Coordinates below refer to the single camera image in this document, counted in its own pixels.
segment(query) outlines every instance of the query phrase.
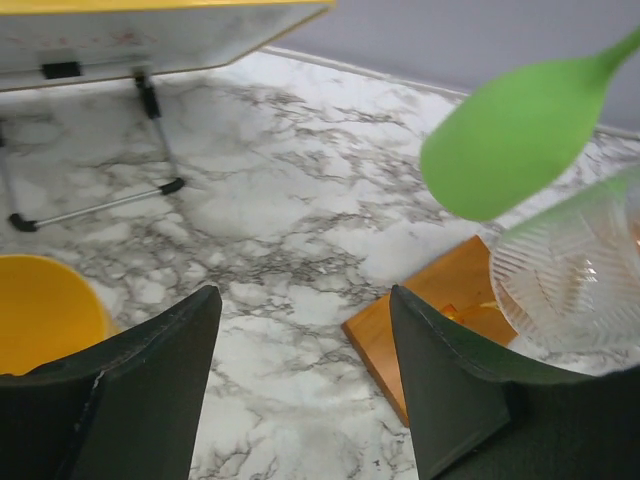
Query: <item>yellow bowl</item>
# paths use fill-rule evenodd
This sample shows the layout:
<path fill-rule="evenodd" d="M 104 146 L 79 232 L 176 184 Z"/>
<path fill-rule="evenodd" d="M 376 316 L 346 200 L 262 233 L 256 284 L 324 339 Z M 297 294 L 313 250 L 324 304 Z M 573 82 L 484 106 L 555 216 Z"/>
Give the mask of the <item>yellow bowl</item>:
<path fill-rule="evenodd" d="M 0 256 L 0 374 L 23 375 L 115 333 L 80 274 L 47 257 Z"/>

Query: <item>gray wall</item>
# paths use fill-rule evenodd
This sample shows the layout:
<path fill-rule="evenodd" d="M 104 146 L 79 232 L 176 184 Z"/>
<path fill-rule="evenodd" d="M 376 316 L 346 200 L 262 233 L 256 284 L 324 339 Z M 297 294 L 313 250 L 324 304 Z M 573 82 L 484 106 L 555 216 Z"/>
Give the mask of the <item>gray wall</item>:
<path fill-rule="evenodd" d="M 337 0 L 277 46 L 469 91 L 526 63 L 582 55 L 640 24 L 640 0 Z M 602 123 L 640 130 L 640 55 Z"/>

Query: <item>metal bar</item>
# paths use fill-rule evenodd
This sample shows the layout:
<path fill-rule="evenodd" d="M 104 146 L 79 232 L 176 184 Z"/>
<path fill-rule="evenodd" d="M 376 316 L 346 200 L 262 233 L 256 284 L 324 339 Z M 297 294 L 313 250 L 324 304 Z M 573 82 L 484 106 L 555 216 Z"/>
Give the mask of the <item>metal bar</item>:
<path fill-rule="evenodd" d="M 7 197 L 9 205 L 9 213 L 18 213 L 18 197 L 13 188 L 13 177 L 7 164 L 7 148 L 0 147 L 0 175 L 2 175 L 2 183 L 4 184 L 4 193 Z"/>
<path fill-rule="evenodd" d="M 160 122 L 160 118 L 154 118 L 151 120 L 151 122 L 153 123 L 156 132 L 158 132 L 158 137 L 160 137 L 160 141 L 162 142 L 162 147 L 164 148 L 167 160 L 169 160 L 169 163 L 171 164 L 171 173 L 173 174 L 172 176 L 174 178 L 177 178 L 180 176 L 178 172 L 178 161 L 171 151 L 171 147 L 169 146 L 169 139 L 167 138 L 167 134 L 164 131 L 162 122 Z"/>
<path fill-rule="evenodd" d="M 100 212 L 102 210 L 107 210 L 109 208 L 118 207 L 120 205 L 125 205 L 127 203 L 137 202 L 139 200 L 144 200 L 146 198 L 155 197 L 157 195 L 162 194 L 159 189 L 149 190 L 147 192 L 137 193 L 135 195 L 129 195 L 128 197 L 120 198 L 118 200 L 113 200 L 111 202 L 102 203 L 100 205 L 94 205 L 93 207 L 87 207 L 80 210 L 76 210 L 74 212 L 64 213 L 62 215 L 58 215 L 56 217 L 47 218 L 45 220 L 38 220 L 36 225 L 39 227 L 45 227 L 47 225 L 51 225 L 53 223 L 62 222 L 64 220 L 70 220 L 72 218 L 80 217 L 82 215 L 86 215 L 88 213 Z"/>

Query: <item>floor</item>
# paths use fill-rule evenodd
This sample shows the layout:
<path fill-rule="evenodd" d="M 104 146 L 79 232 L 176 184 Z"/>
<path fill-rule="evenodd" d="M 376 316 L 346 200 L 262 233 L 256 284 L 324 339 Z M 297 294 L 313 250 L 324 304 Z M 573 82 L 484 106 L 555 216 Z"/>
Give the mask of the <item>floor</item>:
<path fill-rule="evenodd" d="M 341 323 L 469 236 L 490 241 L 640 153 L 597 136 L 552 189 L 477 225 L 443 211 L 417 168 L 453 97 L 263 53 L 157 84 L 187 188 L 36 234 L 2 225 L 0 251 L 72 265 L 123 327 L 220 287 L 191 480 L 415 480 L 409 432 Z M 1 94 L 0 116 L 27 216 L 166 178 L 129 82 Z M 547 360 L 599 372 L 637 353 Z"/>

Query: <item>yellow table edge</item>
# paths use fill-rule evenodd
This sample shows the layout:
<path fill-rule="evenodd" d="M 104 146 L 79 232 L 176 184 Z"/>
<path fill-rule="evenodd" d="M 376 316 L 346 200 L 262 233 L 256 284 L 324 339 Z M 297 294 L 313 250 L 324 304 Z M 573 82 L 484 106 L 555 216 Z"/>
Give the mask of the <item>yellow table edge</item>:
<path fill-rule="evenodd" d="M 0 0 L 0 16 L 139 12 L 207 7 L 334 5 L 335 0 Z"/>

